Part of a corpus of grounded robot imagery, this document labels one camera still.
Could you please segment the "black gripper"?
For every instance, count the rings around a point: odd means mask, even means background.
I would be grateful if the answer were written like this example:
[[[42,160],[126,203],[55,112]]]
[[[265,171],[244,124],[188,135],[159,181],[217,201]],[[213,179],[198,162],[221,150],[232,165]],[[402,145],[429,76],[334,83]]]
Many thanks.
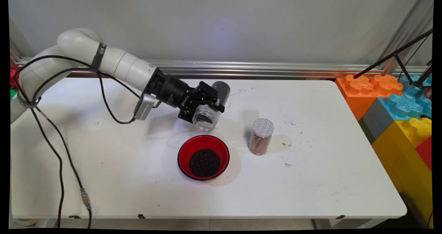
[[[197,87],[191,87],[175,76],[164,74],[159,68],[156,68],[147,83],[147,94],[154,95],[161,103],[180,108],[178,117],[191,124],[195,110],[200,105],[208,105],[221,113],[225,111],[223,86],[215,88],[200,81]]]

